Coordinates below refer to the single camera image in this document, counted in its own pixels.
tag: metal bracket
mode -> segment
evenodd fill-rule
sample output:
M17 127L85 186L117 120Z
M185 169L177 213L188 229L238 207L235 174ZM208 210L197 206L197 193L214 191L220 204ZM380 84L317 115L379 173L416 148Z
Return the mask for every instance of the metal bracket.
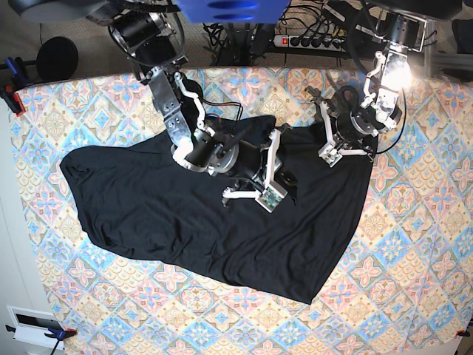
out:
M163 114L166 130L176 146L173 159L186 167L185 157L194 149L191 130L180 111L180 102L164 70L154 67L152 72L153 78L149 82L149 88L153 93L154 108Z

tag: patterned tablecloth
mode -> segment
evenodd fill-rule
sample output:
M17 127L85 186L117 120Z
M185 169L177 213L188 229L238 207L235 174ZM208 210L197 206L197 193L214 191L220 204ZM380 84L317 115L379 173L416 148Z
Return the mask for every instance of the patterned tablecloth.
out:
M208 100L241 102L244 118L273 114L295 126L313 122L306 86L327 97L331 83L361 83L360 75L323 70L186 72ZM27 112L10 116L20 194L52 311L78 330L68 354L385 354L449 342L472 317L466 87L417 80L407 92L402 139L376 158L355 237L311 306L89 242L59 163L80 146L130 146L163 130L148 88L132 76L20 95ZM210 110L234 117L232 109ZM397 134L384 136L381 148Z

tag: white wall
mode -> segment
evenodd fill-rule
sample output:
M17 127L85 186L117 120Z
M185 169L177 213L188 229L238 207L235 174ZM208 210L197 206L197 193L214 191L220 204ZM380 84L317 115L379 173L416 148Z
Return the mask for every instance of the white wall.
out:
M4 325L13 325L6 305L51 312L21 207L10 141L7 105L0 100L0 353L24 354Z

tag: black garment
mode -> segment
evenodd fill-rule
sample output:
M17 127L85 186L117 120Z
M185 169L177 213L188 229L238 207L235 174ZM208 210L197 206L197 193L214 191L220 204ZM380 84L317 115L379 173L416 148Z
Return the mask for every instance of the black garment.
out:
M274 118L243 120L258 143ZM229 285L245 285L310 304L358 225L372 163L346 157L332 169L318 156L320 126L282 136L284 165L298 179L269 214L254 200L222 206L233 181L178 166L166 133L125 148L70 152L61 170L83 230L95 245L130 259L161 260Z

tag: red clamp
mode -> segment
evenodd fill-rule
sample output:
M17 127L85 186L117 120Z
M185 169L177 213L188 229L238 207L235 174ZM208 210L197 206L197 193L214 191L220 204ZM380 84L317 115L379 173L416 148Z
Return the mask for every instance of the red clamp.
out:
M5 85L4 88L0 88L0 98L5 100L8 107L16 114L16 117L26 112L23 102L21 102L20 95L13 92L13 88L10 85Z

